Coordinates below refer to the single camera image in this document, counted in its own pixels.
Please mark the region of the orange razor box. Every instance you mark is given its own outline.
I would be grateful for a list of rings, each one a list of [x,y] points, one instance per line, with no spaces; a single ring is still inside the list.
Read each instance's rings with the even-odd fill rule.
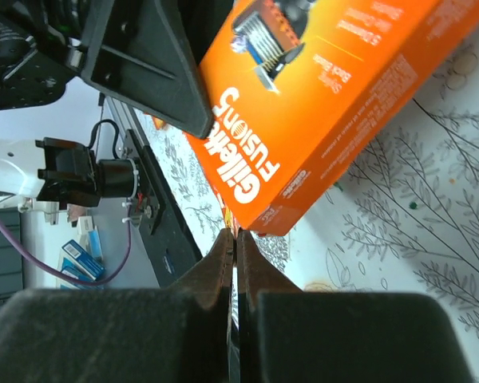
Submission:
[[[238,1],[190,145],[231,227],[285,235],[479,23],[479,1]]]

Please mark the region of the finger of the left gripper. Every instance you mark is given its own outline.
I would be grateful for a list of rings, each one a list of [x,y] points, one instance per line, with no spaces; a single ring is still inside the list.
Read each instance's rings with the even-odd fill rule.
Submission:
[[[197,1],[92,1],[81,79],[198,139],[212,126],[194,51]]]

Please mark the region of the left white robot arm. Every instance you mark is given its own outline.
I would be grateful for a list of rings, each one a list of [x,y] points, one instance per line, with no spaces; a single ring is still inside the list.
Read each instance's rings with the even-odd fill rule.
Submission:
[[[101,94],[203,139],[211,106],[198,64],[231,6],[221,1],[0,1],[0,110],[58,101],[82,79]],[[131,159],[91,144],[0,143],[0,192],[95,207],[132,198]]]

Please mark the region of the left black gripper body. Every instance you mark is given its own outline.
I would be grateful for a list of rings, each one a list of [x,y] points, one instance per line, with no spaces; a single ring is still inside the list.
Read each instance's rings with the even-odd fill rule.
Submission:
[[[0,110],[58,101],[91,1],[0,1]]]

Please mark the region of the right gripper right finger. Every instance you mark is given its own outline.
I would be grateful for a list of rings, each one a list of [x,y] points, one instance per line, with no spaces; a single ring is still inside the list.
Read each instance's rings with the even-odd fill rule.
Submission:
[[[471,382],[447,313],[425,294],[305,292],[236,239],[243,382]]]

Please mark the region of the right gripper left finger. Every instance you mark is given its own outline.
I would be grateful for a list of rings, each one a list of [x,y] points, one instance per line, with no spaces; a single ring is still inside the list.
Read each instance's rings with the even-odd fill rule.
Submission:
[[[24,290],[0,311],[0,382],[227,382],[234,238],[164,289]]]

